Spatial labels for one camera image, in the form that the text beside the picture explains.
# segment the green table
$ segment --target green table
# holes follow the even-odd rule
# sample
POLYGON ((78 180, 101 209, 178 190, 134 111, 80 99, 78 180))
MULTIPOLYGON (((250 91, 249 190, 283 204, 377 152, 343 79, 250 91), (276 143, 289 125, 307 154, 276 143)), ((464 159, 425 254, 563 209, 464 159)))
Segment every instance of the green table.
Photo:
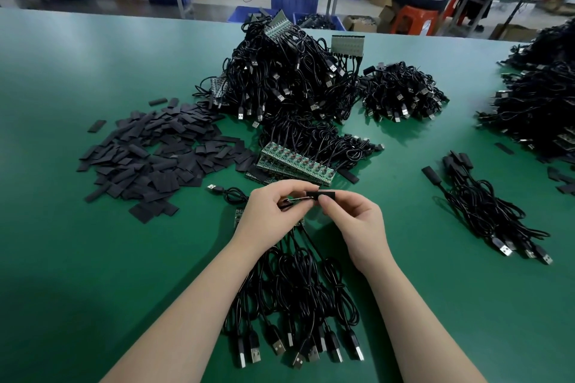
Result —
MULTIPOLYGON (((226 244, 234 209, 203 188, 183 188, 174 217, 142 225, 125 201, 86 204, 94 172, 75 169, 113 121, 147 110, 148 100, 191 100, 241 38, 238 24, 0 9, 0 381, 97 381, 226 244), (101 133, 87 133, 99 118, 108 120, 101 133)), ((358 104, 343 130, 386 149, 354 171, 359 183, 338 177, 335 188, 381 206, 399 265, 488 381, 573 382, 575 201, 554 189, 533 154, 476 129, 473 118, 501 88, 495 61, 510 45, 368 34, 364 67, 405 60, 432 74, 451 102, 435 121, 400 124, 365 118, 358 104), (516 154, 494 147, 498 140, 516 154), (544 243, 553 265, 500 256, 453 216, 420 171, 449 150, 469 154, 476 177, 524 209, 528 226, 553 235, 544 243)), ((257 137, 234 118, 219 126, 247 142, 257 137)), ((204 182, 256 187, 233 168, 204 182)), ((401 380, 375 301, 335 228, 319 212, 309 225, 320 249, 342 260, 366 360, 343 351, 341 365, 322 355, 297 372, 264 344, 262 362, 240 370, 222 336, 204 381, 401 380)))

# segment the floor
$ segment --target floor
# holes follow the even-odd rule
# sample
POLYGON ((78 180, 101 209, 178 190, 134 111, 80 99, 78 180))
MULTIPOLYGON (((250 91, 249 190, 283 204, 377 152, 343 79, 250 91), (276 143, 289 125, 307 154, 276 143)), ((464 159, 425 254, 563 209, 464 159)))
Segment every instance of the floor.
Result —
MULTIPOLYGON (((82 1, 45 1, 20 0, 20 4, 30 9, 59 10, 68 12, 100 13, 128 16, 180 18, 177 7, 151 5, 148 0, 82 0, 82 1)), ((193 0, 193 6, 186 14, 188 18, 225 22, 238 5, 269 8, 271 0, 193 0)), ((0 0, 0 6, 5 8, 18 7, 14 0, 0 0)), ((481 24, 485 30, 481 33, 472 32, 473 38, 488 38, 493 27, 505 22, 515 4, 495 1, 487 19, 481 24)), ((317 11, 326 11, 327 0, 319 0, 317 11)), ((368 0, 338 0, 336 15, 343 18, 346 15, 366 15, 377 17, 381 7, 373 5, 368 0)), ((528 28, 541 29, 562 24, 563 16, 554 16, 538 9, 533 4, 524 5, 515 15, 513 23, 528 28)))

